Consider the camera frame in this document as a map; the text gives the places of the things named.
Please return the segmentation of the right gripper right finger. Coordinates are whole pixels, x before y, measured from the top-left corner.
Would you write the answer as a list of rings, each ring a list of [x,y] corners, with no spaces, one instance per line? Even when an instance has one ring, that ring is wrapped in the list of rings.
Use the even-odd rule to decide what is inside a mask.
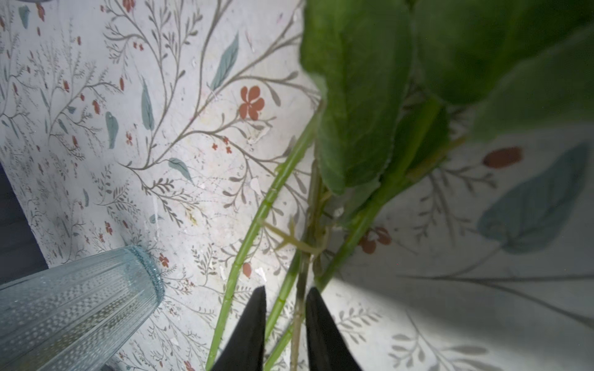
[[[362,371],[316,287],[306,297],[306,339],[311,371]]]

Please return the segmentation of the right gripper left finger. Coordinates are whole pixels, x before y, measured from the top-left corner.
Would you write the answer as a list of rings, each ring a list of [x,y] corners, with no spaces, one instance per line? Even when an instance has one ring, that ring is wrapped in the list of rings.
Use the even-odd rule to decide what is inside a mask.
[[[265,351],[266,291],[257,287],[235,330],[211,370],[263,371]]]

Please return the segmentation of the clear ribbed glass vase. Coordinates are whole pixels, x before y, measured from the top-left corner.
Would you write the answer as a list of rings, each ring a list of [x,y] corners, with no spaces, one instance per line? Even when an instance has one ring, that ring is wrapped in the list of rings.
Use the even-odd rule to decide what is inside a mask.
[[[3,370],[99,370],[158,308],[153,257],[129,246],[1,286]]]

